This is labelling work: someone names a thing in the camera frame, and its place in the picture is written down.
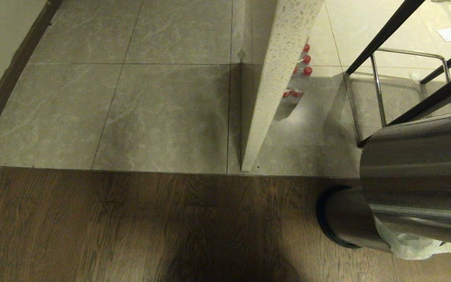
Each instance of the white paper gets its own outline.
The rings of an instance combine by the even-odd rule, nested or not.
[[[450,29],[437,30],[436,32],[438,32],[438,34],[441,37],[443,37],[443,40],[445,40],[445,42],[451,41],[451,28]]]

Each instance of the baseboard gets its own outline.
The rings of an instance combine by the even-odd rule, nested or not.
[[[62,0],[48,0],[43,10],[36,18],[27,36],[15,52],[11,63],[0,79],[0,116],[8,101],[11,92],[15,88],[16,82],[20,78],[23,69],[27,65],[32,52],[45,33],[46,28],[60,6]]]

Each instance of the plastic bag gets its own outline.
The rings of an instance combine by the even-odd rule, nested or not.
[[[451,243],[396,232],[385,226],[377,217],[375,226],[381,237],[391,246],[392,253],[401,259],[429,259],[438,253],[451,252]]]

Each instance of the wooden floor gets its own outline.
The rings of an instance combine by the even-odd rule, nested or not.
[[[326,239],[317,196],[354,182],[0,168],[0,281],[451,281]]]

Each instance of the tile floor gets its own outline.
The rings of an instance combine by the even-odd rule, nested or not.
[[[64,0],[0,119],[0,165],[358,177],[356,126],[366,137],[380,120],[370,63],[343,73],[402,0],[324,2],[310,32],[310,89],[273,120],[248,173],[231,64],[236,1]],[[451,2],[426,1],[384,46],[449,58],[451,42],[436,33],[448,27]],[[378,53],[377,64],[388,120],[444,85],[418,83],[434,59]]]

